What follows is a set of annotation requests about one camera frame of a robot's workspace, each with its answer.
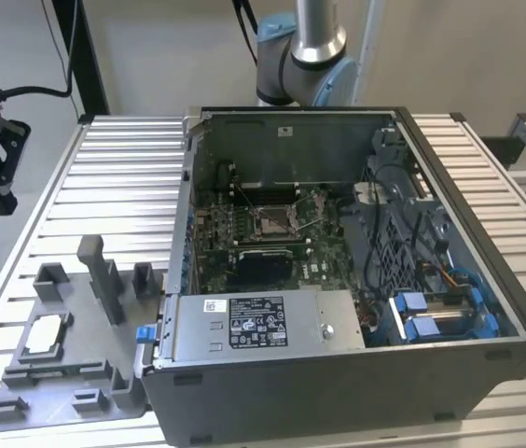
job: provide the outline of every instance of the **warning label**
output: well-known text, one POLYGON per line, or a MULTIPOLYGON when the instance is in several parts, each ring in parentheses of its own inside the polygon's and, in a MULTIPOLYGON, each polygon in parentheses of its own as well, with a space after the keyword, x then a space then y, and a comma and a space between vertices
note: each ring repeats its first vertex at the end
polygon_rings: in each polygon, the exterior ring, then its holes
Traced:
POLYGON ((284 298, 230 299, 229 345, 232 348, 286 347, 284 298))

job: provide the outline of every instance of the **blue tab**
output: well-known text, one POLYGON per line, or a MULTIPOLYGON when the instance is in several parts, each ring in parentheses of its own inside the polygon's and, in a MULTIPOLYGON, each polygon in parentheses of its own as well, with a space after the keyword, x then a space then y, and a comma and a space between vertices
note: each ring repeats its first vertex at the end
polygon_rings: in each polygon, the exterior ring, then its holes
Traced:
POLYGON ((136 343, 154 343, 155 325, 143 325, 136 329, 136 343))
POLYGON ((395 309, 398 313, 404 313, 406 311, 406 302, 404 301, 404 293, 400 292, 395 296, 395 309))
POLYGON ((480 291, 473 287, 472 288, 472 294, 471 294, 472 302, 475 304, 477 309, 479 309, 481 306, 483 306, 483 296, 480 295, 480 291))
POLYGON ((408 341, 411 343, 415 343, 417 339, 419 339, 419 333, 416 331, 414 323, 411 320, 404 324, 404 332, 406 333, 408 341))
POLYGON ((421 292, 404 292, 406 308, 411 313, 424 313, 427 311, 427 300, 421 292))
POLYGON ((475 334, 479 339, 496 338, 499 334, 499 325, 495 316, 491 313, 485 314, 482 326, 480 329, 475 330, 475 334))
POLYGON ((410 319, 410 321, 414 325, 420 340, 433 336, 439 336, 441 334, 437 328, 435 320, 429 315, 423 317, 413 317, 410 319))
POLYGON ((259 24, 257 42, 277 39, 283 35, 294 33, 297 29, 296 18, 291 12, 281 12, 264 17, 259 24))

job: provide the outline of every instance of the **motherboard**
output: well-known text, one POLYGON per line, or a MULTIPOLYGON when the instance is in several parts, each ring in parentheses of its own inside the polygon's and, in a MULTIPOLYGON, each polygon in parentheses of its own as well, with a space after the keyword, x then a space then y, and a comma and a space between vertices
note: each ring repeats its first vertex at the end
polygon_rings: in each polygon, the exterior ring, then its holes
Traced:
POLYGON ((352 194, 326 186, 200 196, 196 251, 201 293, 360 288, 340 224, 352 194))

